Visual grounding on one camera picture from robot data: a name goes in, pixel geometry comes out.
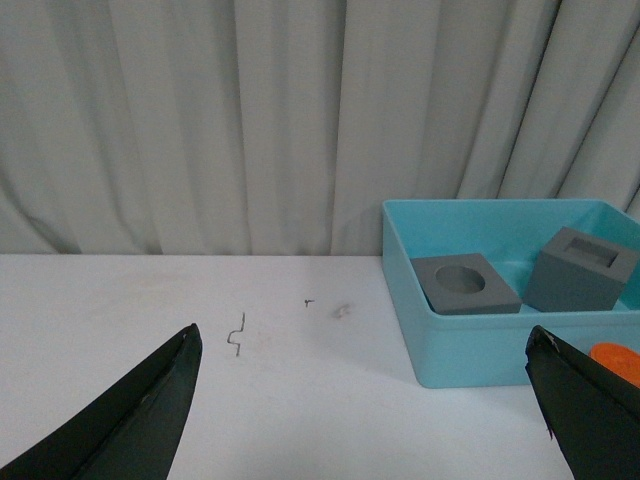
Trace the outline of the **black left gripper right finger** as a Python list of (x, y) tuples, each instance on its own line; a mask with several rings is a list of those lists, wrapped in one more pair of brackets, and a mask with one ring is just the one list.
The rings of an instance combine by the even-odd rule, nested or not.
[(639, 477), (639, 388), (535, 326), (526, 373), (575, 479)]

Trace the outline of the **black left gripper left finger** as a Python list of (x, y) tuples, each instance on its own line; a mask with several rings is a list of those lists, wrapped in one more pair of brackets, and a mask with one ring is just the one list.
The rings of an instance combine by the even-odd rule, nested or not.
[(1, 468), (3, 479), (166, 479), (202, 357), (189, 325), (74, 417)]

